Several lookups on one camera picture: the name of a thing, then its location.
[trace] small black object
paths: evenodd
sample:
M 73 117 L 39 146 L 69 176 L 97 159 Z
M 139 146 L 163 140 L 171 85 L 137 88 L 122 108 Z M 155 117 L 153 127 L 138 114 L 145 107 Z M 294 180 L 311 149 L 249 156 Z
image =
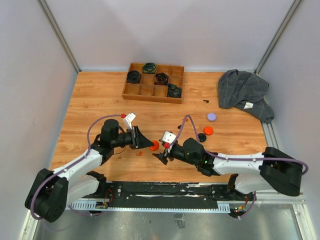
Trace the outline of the small black object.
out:
M 181 98 L 182 88 L 175 84 L 168 83 L 168 97 Z
M 168 164 L 168 160 L 167 157 L 165 156 L 165 154 L 162 153 L 152 153 L 153 156 L 155 156 L 156 158 L 158 158 L 164 165 Z
M 200 140 L 200 143 L 203 143 L 207 140 L 207 136 L 204 133 L 199 133 L 198 138 Z
M 142 67 L 142 73 L 144 74 L 155 74 L 156 70 L 157 65 L 152 62 L 148 62 Z
M 126 82 L 130 84 L 139 84 L 141 79 L 141 74 L 138 71 L 130 71 L 126 75 Z
M 169 77 L 164 72 L 157 73 L 155 77 L 156 77 L 156 81 L 154 83 L 155 85 L 168 85 Z

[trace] black bottle cap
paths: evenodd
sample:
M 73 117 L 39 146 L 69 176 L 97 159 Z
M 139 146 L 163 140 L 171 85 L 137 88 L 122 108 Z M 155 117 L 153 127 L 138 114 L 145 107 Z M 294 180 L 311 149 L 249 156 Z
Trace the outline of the black bottle cap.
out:
M 207 136 L 204 133 L 199 133 L 198 138 L 200 140 L 200 143 L 203 143 L 204 141 L 207 140 Z

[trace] wooden table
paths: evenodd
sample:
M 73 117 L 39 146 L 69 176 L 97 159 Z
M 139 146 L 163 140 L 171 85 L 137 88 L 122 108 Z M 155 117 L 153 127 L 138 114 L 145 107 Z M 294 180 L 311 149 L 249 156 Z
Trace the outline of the wooden table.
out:
M 213 135 L 207 137 L 204 147 L 212 152 L 225 154 L 253 154 L 266 147 L 263 129 L 259 120 L 235 107 L 218 107 L 217 83 L 222 72 L 186 72 L 182 104 L 134 101 L 122 99 L 126 72 L 80 72 L 66 113 L 62 131 L 56 146 L 51 169 L 60 167 L 87 149 L 88 127 L 96 119 L 111 114 L 134 112 L 133 125 L 138 125 L 142 134 L 150 140 L 158 140 L 165 131 L 178 133 L 178 125 L 190 114 L 196 129 L 201 133 L 211 126 Z M 215 113 L 216 121 L 207 120 L 208 113 Z M 125 128 L 120 117 L 116 118 Z M 91 131 L 91 141 L 100 133 L 104 121 Z M 186 122 L 179 138 L 194 137 L 192 125 Z M 115 153 L 122 151 L 116 148 Z M 157 181 L 157 182 L 228 182 L 229 175 L 207 177 L 197 169 L 179 160 L 163 165 L 152 156 L 149 148 L 131 150 L 114 155 L 95 171 L 104 174 L 110 181 Z

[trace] white sticker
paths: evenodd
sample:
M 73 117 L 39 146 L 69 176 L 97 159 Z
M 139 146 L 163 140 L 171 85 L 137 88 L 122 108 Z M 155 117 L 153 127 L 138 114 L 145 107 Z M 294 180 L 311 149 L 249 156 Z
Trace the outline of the white sticker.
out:
M 246 102 L 243 109 L 252 109 L 254 104 L 252 102 Z

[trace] dark green object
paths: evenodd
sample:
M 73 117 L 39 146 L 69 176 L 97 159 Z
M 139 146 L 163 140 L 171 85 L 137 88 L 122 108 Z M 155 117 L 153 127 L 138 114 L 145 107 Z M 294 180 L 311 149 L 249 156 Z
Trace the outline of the dark green object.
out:
M 141 79 L 141 74 L 138 71 L 130 71 L 126 75 L 126 82 L 130 84 L 139 84 Z
M 164 72 L 161 73 L 157 73 L 155 75 L 156 81 L 155 81 L 155 85 L 167 85 L 168 84 L 168 75 L 165 74 Z
M 157 65 L 152 62 L 148 62 L 142 67 L 142 73 L 144 74 L 155 74 L 156 70 L 157 70 Z
M 181 98 L 182 89 L 175 84 L 168 83 L 168 97 Z
M 198 138 L 200 140 L 200 143 L 203 143 L 204 141 L 207 140 L 207 136 L 204 133 L 199 133 Z

